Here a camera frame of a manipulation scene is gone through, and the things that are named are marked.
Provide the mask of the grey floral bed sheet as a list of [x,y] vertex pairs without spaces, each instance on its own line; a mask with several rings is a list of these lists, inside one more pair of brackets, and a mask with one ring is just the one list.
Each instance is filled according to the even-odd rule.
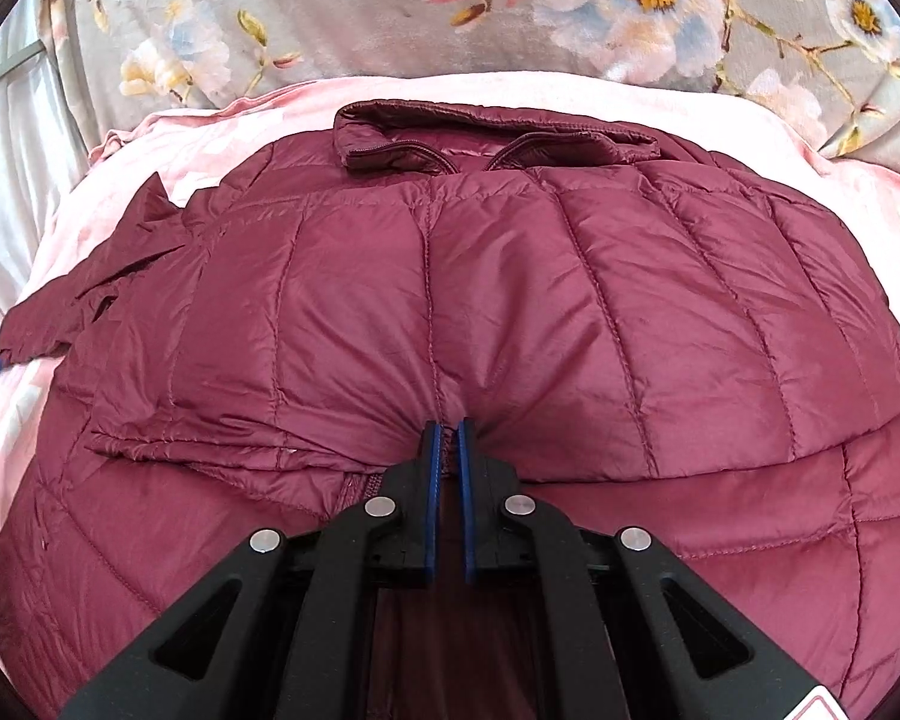
[[43,0],[40,36],[87,145],[305,80],[567,71],[748,99],[900,172],[891,0]]

